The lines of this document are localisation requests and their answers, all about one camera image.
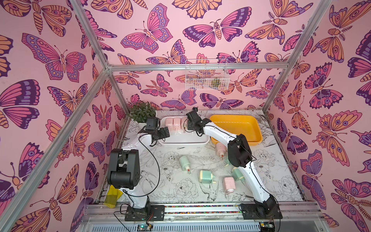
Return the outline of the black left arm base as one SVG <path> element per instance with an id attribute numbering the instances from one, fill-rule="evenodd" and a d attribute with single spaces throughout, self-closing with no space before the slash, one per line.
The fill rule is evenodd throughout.
<path id="1" fill-rule="evenodd" d="M 144 208 L 127 207 L 125 221 L 164 221 L 165 205 L 152 205 L 146 202 Z"/>

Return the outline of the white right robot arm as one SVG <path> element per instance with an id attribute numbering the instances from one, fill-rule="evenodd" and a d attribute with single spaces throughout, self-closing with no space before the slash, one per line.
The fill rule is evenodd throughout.
<path id="1" fill-rule="evenodd" d="M 188 120 L 187 126 L 191 131 L 208 135 L 227 147 L 228 160 L 241 171 L 245 178 L 253 193 L 254 202 L 260 217 L 269 215 L 277 206 L 277 201 L 265 188 L 256 171 L 252 151 L 245 135 L 233 134 L 220 128 L 210 119 L 202 119 L 195 108 L 186 113 L 186 117 Z"/>

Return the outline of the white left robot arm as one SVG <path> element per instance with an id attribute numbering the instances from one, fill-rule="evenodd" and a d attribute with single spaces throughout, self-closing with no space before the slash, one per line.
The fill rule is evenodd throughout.
<path id="1" fill-rule="evenodd" d="M 122 191 L 130 201 L 133 210 L 151 208 L 149 194 L 144 193 L 139 185 L 141 176 L 140 155 L 150 151 L 150 147 L 158 140 L 169 138 L 167 127 L 160 126 L 160 119 L 149 117 L 147 123 L 129 143 L 122 148 L 111 151 L 107 172 L 107 183 Z"/>

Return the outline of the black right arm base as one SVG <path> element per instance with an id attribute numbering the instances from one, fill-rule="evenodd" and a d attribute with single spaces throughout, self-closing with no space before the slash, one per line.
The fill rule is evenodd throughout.
<path id="1" fill-rule="evenodd" d="M 268 220 L 283 218 L 279 204 L 272 195 L 262 203 L 255 200 L 254 204 L 239 204 L 239 210 L 243 215 L 243 219 Z"/>

